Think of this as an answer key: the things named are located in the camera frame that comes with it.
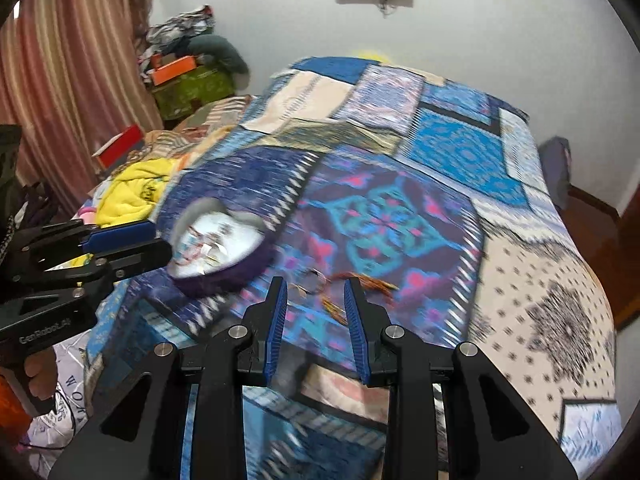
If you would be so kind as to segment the person's left hand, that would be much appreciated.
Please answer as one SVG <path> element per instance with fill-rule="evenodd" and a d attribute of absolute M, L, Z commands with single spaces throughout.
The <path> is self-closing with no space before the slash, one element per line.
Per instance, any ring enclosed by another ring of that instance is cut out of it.
<path fill-rule="evenodd" d="M 25 360 L 24 370 L 29 378 L 30 393 L 39 400 L 48 400 L 58 383 L 58 364 L 52 347 L 32 354 Z"/>

